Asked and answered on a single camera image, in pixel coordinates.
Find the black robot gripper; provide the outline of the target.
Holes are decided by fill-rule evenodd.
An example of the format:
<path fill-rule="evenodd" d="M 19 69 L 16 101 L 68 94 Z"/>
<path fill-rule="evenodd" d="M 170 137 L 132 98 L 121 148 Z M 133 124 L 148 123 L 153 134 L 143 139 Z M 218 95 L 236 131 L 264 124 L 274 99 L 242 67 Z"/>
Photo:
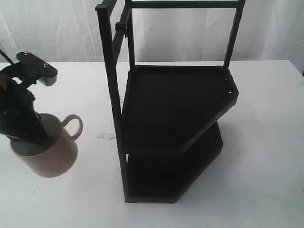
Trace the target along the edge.
<path fill-rule="evenodd" d="M 37 146 L 49 146 L 51 138 L 40 114 L 34 111 L 34 95 L 23 84 L 27 82 L 16 66 L 0 71 L 0 133 Z"/>

